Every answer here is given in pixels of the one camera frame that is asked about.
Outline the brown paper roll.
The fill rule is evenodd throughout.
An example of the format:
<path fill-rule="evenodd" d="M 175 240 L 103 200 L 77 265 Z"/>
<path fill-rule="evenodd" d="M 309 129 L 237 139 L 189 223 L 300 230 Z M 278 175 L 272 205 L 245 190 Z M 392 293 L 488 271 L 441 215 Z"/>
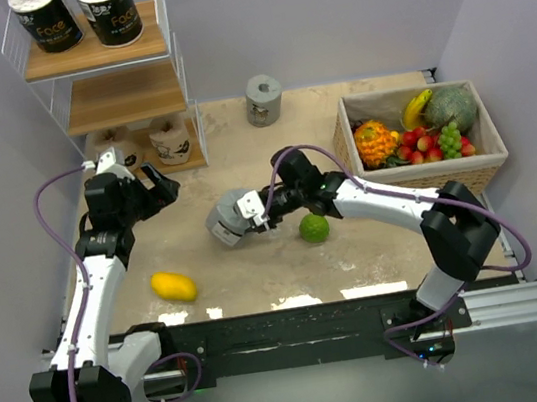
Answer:
<path fill-rule="evenodd" d="M 153 118 L 147 135 L 156 155 L 165 165 L 181 165 L 189 160 L 191 139 L 181 114 Z"/>
<path fill-rule="evenodd" d="M 127 126 L 111 127 L 92 132 L 88 135 L 87 140 L 97 157 L 109 148 L 119 150 L 123 155 L 125 166 L 133 173 L 138 171 L 143 163 L 144 150 L 135 142 L 135 138 Z"/>

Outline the grey paper roll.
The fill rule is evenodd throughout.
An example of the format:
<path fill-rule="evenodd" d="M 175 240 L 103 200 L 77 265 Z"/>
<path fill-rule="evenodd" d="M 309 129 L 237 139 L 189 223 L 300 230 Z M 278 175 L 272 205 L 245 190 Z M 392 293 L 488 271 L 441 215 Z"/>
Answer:
<path fill-rule="evenodd" d="M 238 200 L 247 192 L 245 188 L 224 192 L 205 220 L 209 233 L 227 247 L 235 247 L 250 231 L 250 223 L 237 210 Z"/>
<path fill-rule="evenodd" d="M 256 127 L 266 127 L 278 121 L 281 114 L 282 86 L 265 74 L 250 78 L 246 86 L 247 121 Z"/>

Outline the black paper roll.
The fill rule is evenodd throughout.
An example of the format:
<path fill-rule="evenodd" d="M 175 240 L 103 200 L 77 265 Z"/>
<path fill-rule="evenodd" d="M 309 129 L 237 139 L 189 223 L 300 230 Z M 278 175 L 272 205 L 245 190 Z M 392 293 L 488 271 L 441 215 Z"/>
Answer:
<path fill-rule="evenodd" d="M 43 52 L 63 53 L 82 41 L 83 32 L 64 0 L 7 0 L 7 4 Z"/>
<path fill-rule="evenodd" d="M 77 0 L 100 43 L 108 48 L 131 45 L 143 32 L 133 0 Z"/>

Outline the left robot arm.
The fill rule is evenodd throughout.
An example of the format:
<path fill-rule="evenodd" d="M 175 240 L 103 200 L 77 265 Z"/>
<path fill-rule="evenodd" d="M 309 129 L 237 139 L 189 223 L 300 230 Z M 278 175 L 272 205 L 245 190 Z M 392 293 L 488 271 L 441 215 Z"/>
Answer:
<path fill-rule="evenodd" d="M 133 228 L 177 200 L 179 184 L 150 163 L 141 165 L 153 185 L 119 171 L 100 171 L 84 185 L 86 212 L 80 219 L 75 293 L 50 368 L 30 379 L 33 402 L 132 402 L 152 367 L 168 370 L 176 345 L 161 323 L 133 326 L 112 346 L 113 305 L 126 275 Z"/>

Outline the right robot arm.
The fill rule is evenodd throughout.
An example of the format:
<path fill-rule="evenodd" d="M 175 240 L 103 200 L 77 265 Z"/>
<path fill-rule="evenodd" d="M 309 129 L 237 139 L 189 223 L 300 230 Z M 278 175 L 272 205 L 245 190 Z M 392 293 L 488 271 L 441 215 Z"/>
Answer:
<path fill-rule="evenodd" d="M 377 184 L 342 164 L 323 173 L 306 157 L 306 148 L 284 148 L 272 158 L 270 184 L 252 193 L 257 229 L 273 229 L 288 213 L 307 208 L 319 216 L 371 219 L 420 234 L 434 264 L 416 290 L 412 319 L 421 330 L 437 330 L 448 318 L 449 300 L 485 268 L 501 226 L 462 183 L 420 189 Z"/>

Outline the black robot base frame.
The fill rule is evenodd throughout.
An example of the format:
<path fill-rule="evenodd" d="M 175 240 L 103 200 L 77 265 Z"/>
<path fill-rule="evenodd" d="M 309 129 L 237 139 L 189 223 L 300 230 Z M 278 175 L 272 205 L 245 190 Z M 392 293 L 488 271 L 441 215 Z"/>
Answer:
<path fill-rule="evenodd" d="M 445 364 L 461 334 L 537 323 L 537 281 L 515 277 L 470 285 L 443 314 L 413 303 L 412 291 L 287 310 L 162 326 L 163 356 L 143 381 L 152 400 L 220 379 L 382 356 L 415 354 Z"/>

